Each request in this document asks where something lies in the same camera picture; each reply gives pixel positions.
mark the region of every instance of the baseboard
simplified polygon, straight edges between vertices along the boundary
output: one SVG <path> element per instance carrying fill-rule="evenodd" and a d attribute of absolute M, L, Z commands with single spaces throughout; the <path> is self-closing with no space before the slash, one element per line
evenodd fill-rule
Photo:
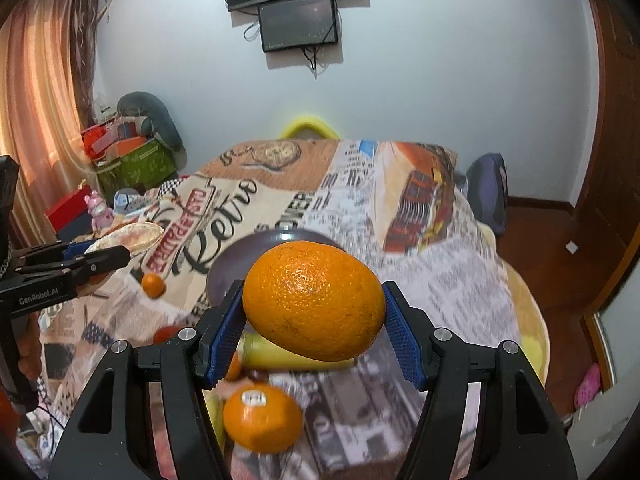
<path fill-rule="evenodd" d="M 587 314 L 582 318 L 587 326 L 593 349 L 596 352 L 596 359 L 600 367 L 600 376 L 602 377 L 602 389 L 607 391 L 616 384 L 616 377 L 613 371 L 613 363 L 607 346 L 607 340 L 602 332 L 600 325 L 600 316 L 596 314 Z"/>
<path fill-rule="evenodd" d="M 569 214 L 574 213 L 574 206 L 568 202 L 546 200 L 544 198 L 530 198 L 528 196 L 507 197 L 507 205 L 513 207 L 535 207 L 537 209 L 558 209 L 560 211 L 567 211 Z"/>

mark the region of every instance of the tablecloth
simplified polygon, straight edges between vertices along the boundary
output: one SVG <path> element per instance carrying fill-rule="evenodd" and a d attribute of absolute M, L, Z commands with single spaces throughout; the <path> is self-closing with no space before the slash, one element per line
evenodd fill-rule
<path fill-rule="evenodd" d="M 62 305 L 44 334 L 55 412 L 64 418 L 72 411 L 113 341 L 149 344 L 162 326 L 196 323 L 212 307 L 205 292 L 212 263 L 234 241 L 267 228 L 326 235 L 380 281 L 395 280 L 435 326 L 468 342 L 497 346 L 526 335 L 541 353 L 544 378 L 548 338 L 540 312 L 456 189 L 455 158 L 439 146 L 366 140 L 256 141 L 223 153 L 147 213 L 165 229 L 160 242 L 95 294 Z M 145 272 L 165 278 L 160 300 L 140 290 Z M 278 373 L 270 381 L 304 409 L 304 435 L 278 455 L 235 446 L 229 462 L 236 480 L 395 476 L 424 394 L 402 377 L 384 330 L 353 368 Z M 468 469 L 478 400 L 472 384 L 453 478 Z M 158 453 L 169 478 L 168 450 L 160 445 Z"/>

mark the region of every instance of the human hand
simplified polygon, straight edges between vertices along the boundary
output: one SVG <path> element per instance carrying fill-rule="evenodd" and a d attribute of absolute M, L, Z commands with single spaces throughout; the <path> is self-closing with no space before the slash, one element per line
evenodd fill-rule
<path fill-rule="evenodd" d="M 42 345 L 40 343 L 39 312 L 29 314 L 27 328 L 24 334 L 16 340 L 20 360 L 18 368 L 30 381 L 35 381 L 42 373 Z"/>

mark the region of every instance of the pink bear figurine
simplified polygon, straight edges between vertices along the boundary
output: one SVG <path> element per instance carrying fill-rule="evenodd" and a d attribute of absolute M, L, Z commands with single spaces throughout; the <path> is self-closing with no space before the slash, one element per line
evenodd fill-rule
<path fill-rule="evenodd" d="M 86 203 L 86 210 L 93 217 L 91 228 L 94 231 L 109 227 L 113 223 L 113 209 L 107 206 L 107 203 L 97 191 L 92 191 L 91 195 L 85 196 L 84 202 Z"/>

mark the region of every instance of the pink shoe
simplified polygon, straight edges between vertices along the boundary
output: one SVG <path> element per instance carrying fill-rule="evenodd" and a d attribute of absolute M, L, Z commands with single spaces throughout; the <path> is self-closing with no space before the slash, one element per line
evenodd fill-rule
<path fill-rule="evenodd" d="M 578 386 L 574 395 L 574 407 L 576 410 L 586 406 L 600 391 L 600 367 L 597 364 L 593 364 L 587 370 L 584 375 L 584 379 Z"/>

